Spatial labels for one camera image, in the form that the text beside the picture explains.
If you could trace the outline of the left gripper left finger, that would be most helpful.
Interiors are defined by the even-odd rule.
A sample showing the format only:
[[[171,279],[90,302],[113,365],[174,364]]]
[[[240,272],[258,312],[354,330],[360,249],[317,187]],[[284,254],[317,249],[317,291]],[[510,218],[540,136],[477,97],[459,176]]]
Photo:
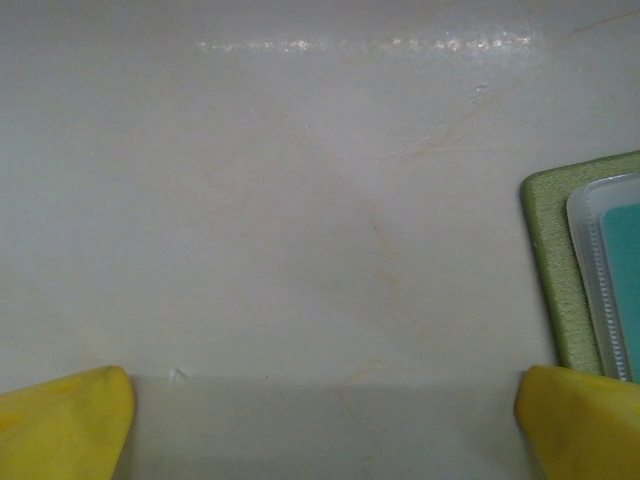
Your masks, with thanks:
[[[110,479],[135,412],[132,382],[104,366],[1,395],[3,479]]]

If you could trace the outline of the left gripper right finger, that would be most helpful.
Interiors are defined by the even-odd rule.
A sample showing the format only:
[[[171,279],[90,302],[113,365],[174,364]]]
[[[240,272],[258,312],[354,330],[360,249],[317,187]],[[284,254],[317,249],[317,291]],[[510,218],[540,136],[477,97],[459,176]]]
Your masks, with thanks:
[[[639,477],[638,385],[533,366],[514,413],[549,479]]]

